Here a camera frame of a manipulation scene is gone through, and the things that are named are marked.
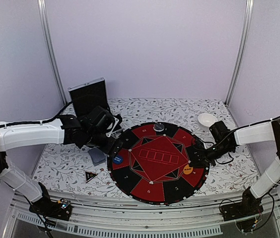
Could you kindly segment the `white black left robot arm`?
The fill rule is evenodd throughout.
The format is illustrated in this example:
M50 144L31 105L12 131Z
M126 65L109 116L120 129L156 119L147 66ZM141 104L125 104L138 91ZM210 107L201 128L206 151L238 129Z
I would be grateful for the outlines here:
M11 160L8 150L43 145L74 144L78 148L96 147L108 157L114 157L122 147L112 136L122 122L120 115L112 115L97 106L86 116L57 115L52 119L21 122L0 122L0 180L22 193L44 215L51 215L55 205L46 188L29 178Z

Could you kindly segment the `blue small blind button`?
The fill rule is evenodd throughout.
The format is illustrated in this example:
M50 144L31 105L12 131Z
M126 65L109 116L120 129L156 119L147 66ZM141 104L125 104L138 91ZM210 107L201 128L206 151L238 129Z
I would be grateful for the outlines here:
M119 165L123 162L123 160L124 160L123 157L117 155L113 158L113 163L116 165Z

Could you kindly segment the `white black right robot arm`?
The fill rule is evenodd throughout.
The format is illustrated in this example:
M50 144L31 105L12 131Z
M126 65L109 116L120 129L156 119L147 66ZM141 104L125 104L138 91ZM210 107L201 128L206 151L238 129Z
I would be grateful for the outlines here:
M189 125L189 129L203 140L213 141L208 128L198 122L198 115L193 117L193 122ZM264 170L274 161L276 151L272 141L237 147L236 153L231 153L234 158L231 165L211 166L206 182L193 196L229 194L232 197L230 194L242 193L264 174ZM273 190L277 191L280 198L280 185Z

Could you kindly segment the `clear dealer button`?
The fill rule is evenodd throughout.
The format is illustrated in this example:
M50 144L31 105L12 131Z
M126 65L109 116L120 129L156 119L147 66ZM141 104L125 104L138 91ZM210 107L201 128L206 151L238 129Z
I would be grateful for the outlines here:
M155 124L153 125L153 129L154 129L154 131L156 131L156 132L162 132L162 131L165 130L165 126L164 126L163 123L157 122L157 123L155 123Z

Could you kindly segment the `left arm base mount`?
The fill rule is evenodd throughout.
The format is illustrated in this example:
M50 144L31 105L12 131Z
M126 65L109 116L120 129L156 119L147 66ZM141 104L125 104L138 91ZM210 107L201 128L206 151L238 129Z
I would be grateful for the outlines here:
M52 201L45 186L40 182L38 184L42 189L42 198L33 202L30 205L29 211L43 217L69 221L72 212L70 201L64 198Z

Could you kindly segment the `orange big blind button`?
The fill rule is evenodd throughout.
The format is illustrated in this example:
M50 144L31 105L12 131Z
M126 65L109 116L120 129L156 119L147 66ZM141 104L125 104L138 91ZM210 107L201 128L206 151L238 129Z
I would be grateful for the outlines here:
M193 167L190 167L190 165L186 165L184 168L183 168L183 173L185 175L189 175L193 172Z

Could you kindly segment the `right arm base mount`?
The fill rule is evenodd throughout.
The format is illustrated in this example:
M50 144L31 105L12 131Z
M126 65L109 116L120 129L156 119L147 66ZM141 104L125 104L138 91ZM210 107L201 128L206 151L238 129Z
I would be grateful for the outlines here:
M219 211L224 221L241 219L236 222L238 230L249 233L256 228L264 210L261 201L253 203L248 198L243 198L240 202L224 199L219 205Z

